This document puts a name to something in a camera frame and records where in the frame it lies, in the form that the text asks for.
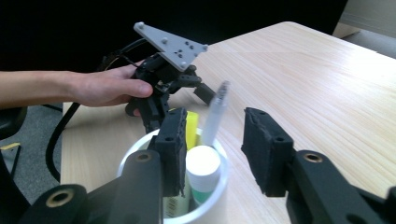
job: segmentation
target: table surface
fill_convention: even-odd
[[[396,185],[396,60],[282,22],[211,45],[193,64],[213,90],[223,80],[232,85],[217,135],[230,160],[229,223],[290,222],[285,198],[261,194],[240,149],[246,107],[268,112],[297,150],[328,156],[349,183],[381,197]],[[192,92],[178,91],[169,105],[199,113],[202,127],[208,109]],[[124,107],[78,110],[63,133],[62,184],[91,191],[116,177],[145,134]]]

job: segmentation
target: white cup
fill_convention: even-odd
[[[120,176],[124,163],[129,155],[137,150],[147,149],[149,141],[153,135],[157,135],[159,130],[148,133],[139,139],[127,151],[120,163],[117,176]],[[200,136],[202,130],[197,129],[197,134]],[[186,215],[180,217],[164,218],[164,224],[179,224],[179,223],[227,223],[226,219],[226,189],[228,183],[228,159],[219,141],[216,139],[213,143],[213,148],[219,153],[221,164],[219,167],[219,182],[211,193],[210,197],[202,203],[199,207],[190,211]]]

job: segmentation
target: black plastic part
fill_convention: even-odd
[[[86,223],[86,202],[87,191],[82,186],[61,185],[41,195],[19,223]]]
[[[125,162],[106,223],[163,223],[160,154],[138,150]]]
[[[388,197],[385,200],[385,216],[391,223],[396,223],[396,186],[389,190]]]
[[[135,103],[131,102],[131,105],[126,108],[131,109],[136,104],[141,114],[143,125],[146,128],[146,133],[151,133],[154,130],[160,129],[169,111],[168,99],[168,94],[161,96],[151,95],[148,98],[135,99]]]
[[[197,95],[207,105],[210,105],[210,102],[216,95],[216,93],[212,91],[212,89],[210,89],[205,83],[201,83],[201,85],[195,89],[194,94]]]
[[[295,150],[291,137],[264,111],[246,108],[242,151],[262,193],[284,197],[285,165]]]
[[[155,138],[154,150],[161,155],[164,186],[163,197],[184,195],[184,176],[186,173],[186,117],[185,108],[170,111]]]
[[[17,133],[27,114],[27,107],[0,110],[0,140]]]
[[[326,156],[298,151],[290,172],[299,186],[297,192],[288,189],[288,201],[294,201],[289,203],[288,211],[297,215],[290,216],[292,223],[383,223]],[[308,210],[312,219],[304,215],[303,211]]]
[[[0,153],[0,223],[14,224],[30,207],[10,173]]]

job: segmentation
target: black wire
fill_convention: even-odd
[[[124,53],[127,53],[131,49],[134,49],[144,43],[147,43],[147,40],[142,38],[138,39],[135,42],[131,43],[130,45],[126,46],[123,49],[116,50],[113,53],[110,53],[107,57],[105,57],[102,60],[102,63],[98,66],[97,72],[101,71],[106,71],[111,64],[113,64],[119,57],[122,57],[125,59],[128,63],[131,63],[132,65],[136,66],[134,62],[129,60],[128,57],[123,55]],[[80,104],[79,103],[73,103],[67,110],[67,112],[64,114],[62,119],[59,121],[58,125],[56,126],[55,130],[53,131],[49,143],[47,144],[47,150],[46,150],[46,164],[49,169],[49,172],[52,174],[52,176],[58,181],[61,181],[61,174],[55,167],[55,163],[53,160],[53,152],[55,150],[56,143],[58,142],[59,137],[61,136],[62,132],[64,131],[64,128],[66,127],[67,123],[69,120],[74,116],[76,111],[78,110]]]

